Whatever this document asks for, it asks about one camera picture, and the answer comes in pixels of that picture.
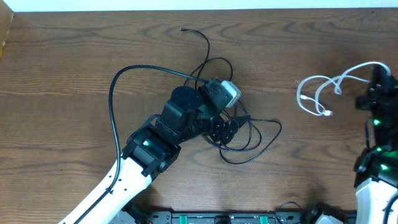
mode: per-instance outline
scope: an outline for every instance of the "white background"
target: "white background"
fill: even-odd
[[[4,0],[14,12],[398,7],[398,0]]]

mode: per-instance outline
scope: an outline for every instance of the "white cable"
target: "white cable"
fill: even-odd
[[[360,67],[363,67],[363,66],[366,66],[366,65],[372,65],[372,64],[378,64],[378,65],[384,67],[384,69],[386,69],[387,75],[391,76],[390,68],[389,68],[387,65],[385,65],[385,64],[383,64],[383,63],[381,63],[381,62],[365,62],[365,63],[359,64],[359,65],[357,65],[357,66],[354,66],[354,67],[348,69],[347,71],[343,72],[343,74],[341,74],[341,75],[339,75],[339,76],[337,76],[337,77],[334,77],[334,78],[329,78],[329,77],[326,77],[326,76],[323,76],[323,75],[314,75],[314,76],[311,76],[311,77],[308,77],[308,78],[304,79],[304,80],[301,81],[300,84],[298,85],[298,87],[297,87],[297,94],[296,94],[296,98],[297,98],[297,103],[298,103],[298,105],[299,105],[303,110],[305,110],[305,111],[307,111],[307,112],[309,112],[309,113],[311,113],[311,114],[314,114],[314,115],[316,115],[316,116],[322,116],[322,115],[330,116],[330,115],[332,114],[332,112],[331,112],[330,110],[326,110],[325,107],[324,107],[321,103],[319,103],[319,94],[320,94],[320,92],[321,92],[327,85],[329,85],[329,84],[332,83],[332,84],[335,85],[335,93],[336,93],[336,94],[339,94],[339,95],[342,94],[343,92],[342,92],[342,90],[341,90],[341,88],[340,88],[340,84],[341,84],[341,82],[343,81],[344,78],[353,78],[353,79],[359,80],[359,81],[361,81],[361,82],[368,82],[368,83],[369,83],[369,82],[370,82],[369,80],[365,80],[365,79],[362,79],[362,78],[354,77],[354,76],[348,75],[348,73],[351,72],[351,71],[353,71],[353,70],[355,70],[355,69],[357,69],[357,68],[360,68]],[[318,89],[317,89],[317,91],[316,91],[316,93],[315,93],[315,99],[313,99],[313,98],[311,98],[311,97],[308,97],[308,96],[305,96],[305,95],[301,95],[301,89],[302,89],[302,87],[304,86],[304,83],[306,83],[307,81],[309,81],[309,80],[311,80],[311,79],[313,79],[313,78],[326,78],[326,79],[328,80],[328,81],[326,81],[324,84],[322,84],[320,87],[318,87]],[[313,102],[315,103],[315,107],[316,107],[318,113],[314,113],[314,112],[312,112],[312,111],[306,109],[306,108],[303,106],[303,104],[301,103],[301,100],[311,100],[311,101],[313,101]]]

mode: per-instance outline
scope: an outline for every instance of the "wooden table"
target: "wooden table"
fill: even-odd
[[[330,77],[369,60],[398,71],[397,9],[17,13],[0,61],[0,223],[54,223],[69,214],[115,160],[108,88],[127,65],[152,64],[189,73],[205,58],[228,58],[233,81],[254,118],[279,119],[282,134],[259,159],[241,166],[197,138],[137,198],[142,207],[174,210],[263,211],[296,201],[356,209],[353,165],[364,148],[369,113],[354,110],[366,85],[327,88],[332,117],[299,108],[298,83]],[[354,73],[369,78],[371,68]],[[211,62],[203,78],[227,78]],[[126,72],[118,81],[115,113],[127,137],[160,113],[184,79],[159,71]],[[305,89],[313,94],[318,81]],[[277,131],[259,125],[265,140]],[[241,131],[235,143],[242,144]],[[252,154],[232,154],[244,159]]]

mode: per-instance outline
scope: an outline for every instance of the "green led indicator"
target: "green led indicator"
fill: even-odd
[[[381,164],[380,167],[381,167],[382,170],[388,170],[388,166],[386,166],[384,164]]]
[[[378,119],[374,119],[373,120],[373,124],[375,125],[375,126],[377,126],[377,125],[379,125],[381,122],[378,120]]]

